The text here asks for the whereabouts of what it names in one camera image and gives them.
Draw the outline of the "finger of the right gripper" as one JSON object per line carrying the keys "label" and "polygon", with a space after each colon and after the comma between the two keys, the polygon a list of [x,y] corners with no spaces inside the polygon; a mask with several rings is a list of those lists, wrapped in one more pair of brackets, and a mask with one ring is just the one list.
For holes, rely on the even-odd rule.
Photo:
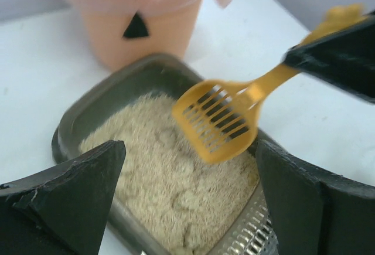
{"label": "finger of the right gripper", "polygon": [[374,103],[374,11],[349,28],[303,47],[294,46],[283,63]]}

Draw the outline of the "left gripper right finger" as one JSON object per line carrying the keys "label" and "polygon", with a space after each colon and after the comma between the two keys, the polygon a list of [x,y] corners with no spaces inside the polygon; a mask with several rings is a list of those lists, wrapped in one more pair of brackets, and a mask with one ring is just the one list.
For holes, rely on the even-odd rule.
{"label": "left gripper right finger", "polygon": [[260,141],[256,161],[279,254],[374,254],[374,187]]}

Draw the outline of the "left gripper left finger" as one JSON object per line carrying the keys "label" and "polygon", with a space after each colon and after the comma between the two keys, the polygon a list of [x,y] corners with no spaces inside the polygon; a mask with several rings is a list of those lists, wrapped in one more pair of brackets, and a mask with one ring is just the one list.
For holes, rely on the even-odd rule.
{"label": "left gripper left finger", "polygon": [[1,254],[98,254],[125,159],[121,141],[1,185]]}

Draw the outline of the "grey plastic litter box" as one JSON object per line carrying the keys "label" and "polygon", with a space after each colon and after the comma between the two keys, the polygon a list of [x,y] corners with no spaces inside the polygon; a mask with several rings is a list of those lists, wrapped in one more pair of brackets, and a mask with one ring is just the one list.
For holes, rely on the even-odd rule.
{"label": "grey plastic litter box", "polygon": [[[202,81],[189,66],[171,55],[155,54],[138,60],[98,83],[62,116],[52,138],[56,163],[79,156],[79,145],[112,114],[143,94],[164,92],[179,98]],[[117,199],[112,202],[108,224],[131,254],[167,254]],[[243,211],[210,250],[210,254],[277,254],[267,204],[259,183]]]}

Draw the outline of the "yellow litter scoop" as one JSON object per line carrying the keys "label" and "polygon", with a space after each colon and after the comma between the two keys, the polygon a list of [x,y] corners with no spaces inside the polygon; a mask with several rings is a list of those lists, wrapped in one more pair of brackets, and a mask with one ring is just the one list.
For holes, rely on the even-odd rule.
{"label": "yellow litter scoop", "polygon": [[[298,45],[303,47],[366,20],[359,4],[337,6]],[[186,91],[172,115],[204,162],[232,159],[254,142],[266,98],[300,72],[283,63],[261,77],[246,82],[205,80]]]}

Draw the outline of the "orange trash bin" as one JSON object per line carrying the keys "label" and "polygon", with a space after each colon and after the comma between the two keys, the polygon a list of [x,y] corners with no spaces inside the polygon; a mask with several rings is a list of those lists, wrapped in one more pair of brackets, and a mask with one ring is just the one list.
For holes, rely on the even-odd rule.
{"label": "orange trash bin", "polygon": [[183,58],[189,46],[202,0],[157,16],[81,12],[95,57],[117,71],[154,53]]}

